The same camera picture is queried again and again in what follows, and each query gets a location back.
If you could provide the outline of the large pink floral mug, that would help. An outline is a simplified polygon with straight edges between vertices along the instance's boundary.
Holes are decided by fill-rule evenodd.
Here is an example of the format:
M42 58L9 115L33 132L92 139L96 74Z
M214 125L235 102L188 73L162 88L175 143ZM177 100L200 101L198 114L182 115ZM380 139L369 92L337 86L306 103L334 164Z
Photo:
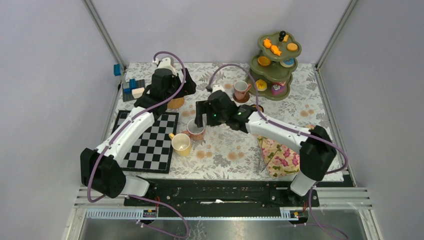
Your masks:
M206 127L198 127L195 123L195 119L191 119L186 126L186 130L183 131L183 134L188 135L188 137L193 141L202 141L204 140Z

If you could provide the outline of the yellow frosted donut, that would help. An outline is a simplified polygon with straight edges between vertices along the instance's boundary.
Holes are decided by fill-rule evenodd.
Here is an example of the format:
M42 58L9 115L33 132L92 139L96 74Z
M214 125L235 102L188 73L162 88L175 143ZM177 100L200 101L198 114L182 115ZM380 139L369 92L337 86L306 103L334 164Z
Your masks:
M255 88L258 92L264 92L268 88L267 82L263 79L258 79L255 81Z

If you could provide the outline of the metal tongs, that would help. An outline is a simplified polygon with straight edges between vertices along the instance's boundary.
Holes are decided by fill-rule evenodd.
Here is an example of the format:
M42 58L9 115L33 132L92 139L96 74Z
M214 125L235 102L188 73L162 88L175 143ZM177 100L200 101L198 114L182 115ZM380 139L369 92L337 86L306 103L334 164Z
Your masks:
M272 144L269 143L268 138L263 136L258 136L257 141L260 148L260 160L257 166L256 174L261 174L266 167L268 166L270 160L268 159L268 156L272 153L271 148Z

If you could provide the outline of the purple candy packet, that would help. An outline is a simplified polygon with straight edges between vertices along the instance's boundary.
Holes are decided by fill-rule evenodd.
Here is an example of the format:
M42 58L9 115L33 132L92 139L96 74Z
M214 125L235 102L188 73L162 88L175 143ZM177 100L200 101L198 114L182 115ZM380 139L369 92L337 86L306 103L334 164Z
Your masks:
M285 92L286 87L279 84L273 84L271 87L271 94L273 96L281 95Z

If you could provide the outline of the pink strawberry cake slice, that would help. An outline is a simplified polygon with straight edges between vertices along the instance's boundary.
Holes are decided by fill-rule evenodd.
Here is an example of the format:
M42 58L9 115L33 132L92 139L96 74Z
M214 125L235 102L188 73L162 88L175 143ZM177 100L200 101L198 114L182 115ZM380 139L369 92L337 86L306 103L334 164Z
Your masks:
M276 85L279 85L279 86L282 86L282 87L284 87L285 85L286 85L286 81L284 81L284 82L275 82L275 84Z

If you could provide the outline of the small orange cookie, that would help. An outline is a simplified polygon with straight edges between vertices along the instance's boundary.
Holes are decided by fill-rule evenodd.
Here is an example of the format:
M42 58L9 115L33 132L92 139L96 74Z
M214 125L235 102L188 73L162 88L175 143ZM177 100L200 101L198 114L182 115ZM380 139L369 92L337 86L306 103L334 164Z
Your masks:
M269 49L276 56L280 56L282 54L282 52L280 51L280 49L277 45L271 45L271 47Z

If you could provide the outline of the orange bear cookie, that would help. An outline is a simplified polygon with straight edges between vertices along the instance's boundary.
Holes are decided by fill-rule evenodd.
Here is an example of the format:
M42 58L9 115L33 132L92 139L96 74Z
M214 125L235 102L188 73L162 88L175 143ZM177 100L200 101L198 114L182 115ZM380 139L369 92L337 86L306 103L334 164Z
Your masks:
M266 38L266 39L263 40L263 46L266 49L270 49L272 45L273 44L272 44L272 41L270 39Z

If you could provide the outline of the blue frosted donut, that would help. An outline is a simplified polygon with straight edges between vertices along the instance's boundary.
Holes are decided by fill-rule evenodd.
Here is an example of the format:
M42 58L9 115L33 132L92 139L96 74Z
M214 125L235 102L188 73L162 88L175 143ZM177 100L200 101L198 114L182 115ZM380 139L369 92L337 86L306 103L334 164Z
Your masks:
M284 68L291 68L294 66L294 64L295 64L294 58L285 59L280 62L280 65L283 66Z

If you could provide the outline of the round orange biscuit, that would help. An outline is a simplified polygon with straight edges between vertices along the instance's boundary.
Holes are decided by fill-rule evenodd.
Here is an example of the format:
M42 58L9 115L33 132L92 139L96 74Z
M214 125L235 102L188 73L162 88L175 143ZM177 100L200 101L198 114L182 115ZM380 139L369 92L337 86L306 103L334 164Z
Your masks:
M286 49L290 52L296 52L299 49L299 46L296 43L288 43Z

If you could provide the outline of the dark brown round coaster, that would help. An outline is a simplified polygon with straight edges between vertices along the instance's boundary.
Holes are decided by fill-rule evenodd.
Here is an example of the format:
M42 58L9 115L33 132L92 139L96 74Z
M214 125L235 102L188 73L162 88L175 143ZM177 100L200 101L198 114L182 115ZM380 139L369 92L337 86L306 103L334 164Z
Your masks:
M248 92L244 94L240 99L238 99L237 96L238 95L235 93L232 94L234 101L236 101L237 103L246 103L250 99L250 94Z

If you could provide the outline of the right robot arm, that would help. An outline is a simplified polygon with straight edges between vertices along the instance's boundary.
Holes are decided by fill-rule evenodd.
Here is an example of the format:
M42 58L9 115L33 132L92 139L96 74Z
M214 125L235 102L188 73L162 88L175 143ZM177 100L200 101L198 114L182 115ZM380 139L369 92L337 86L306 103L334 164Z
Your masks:
M237 105L221 90L213 92L206 100L197 101L195 107L194 122L199 128L225 124L235 131L274 140L299 155L299 173L286 193L287 201L293 206L307 199L309 190L324 178L337 155L323 127L317 125L310 129L279 121L253 106Z

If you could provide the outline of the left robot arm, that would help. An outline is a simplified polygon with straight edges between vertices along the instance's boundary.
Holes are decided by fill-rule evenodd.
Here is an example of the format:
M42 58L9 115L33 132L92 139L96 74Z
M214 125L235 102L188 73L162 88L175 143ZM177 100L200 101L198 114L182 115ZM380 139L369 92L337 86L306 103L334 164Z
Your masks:
M188 69L183 67L181 71L182 76L168 68L157 68L151 84L145 87L124 122L95 149L85 148L81 152L81 182L87 187L89 202L99 201L92 198L92 190L109 198L136 195L144 206L154 202L155 192L149 188L150 183L124 174L120 164L136 140L166 112L168 102L196 92L197 85Z

